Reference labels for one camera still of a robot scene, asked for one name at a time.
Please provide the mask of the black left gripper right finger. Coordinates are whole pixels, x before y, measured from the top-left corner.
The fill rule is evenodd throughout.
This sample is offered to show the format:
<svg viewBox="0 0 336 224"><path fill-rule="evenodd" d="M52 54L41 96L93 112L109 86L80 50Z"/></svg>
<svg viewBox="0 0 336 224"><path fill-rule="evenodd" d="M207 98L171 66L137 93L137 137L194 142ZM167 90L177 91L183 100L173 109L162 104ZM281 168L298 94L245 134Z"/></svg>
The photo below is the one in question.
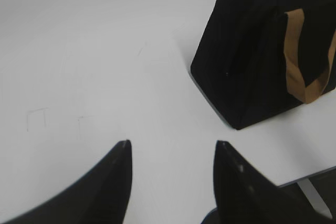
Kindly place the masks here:
<svg viewBox="0 0 336 224"><path fill-rule="evenodd" d="M276 186L227 141L217 141L213 165L216 208L203 223L333 223L333 174Z"/></svg>

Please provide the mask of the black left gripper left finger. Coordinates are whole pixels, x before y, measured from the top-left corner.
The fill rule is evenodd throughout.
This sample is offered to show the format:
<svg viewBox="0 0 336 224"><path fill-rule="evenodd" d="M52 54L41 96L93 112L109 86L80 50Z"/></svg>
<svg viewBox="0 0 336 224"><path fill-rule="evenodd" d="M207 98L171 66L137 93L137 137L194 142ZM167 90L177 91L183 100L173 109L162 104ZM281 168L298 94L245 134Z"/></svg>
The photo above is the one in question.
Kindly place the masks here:
<svg viewBox="0 0 336 224"><path fill-rule="evenodd" d="M8 223L123 223L132 176L131 141L119 141L75 183Z"/></svg>

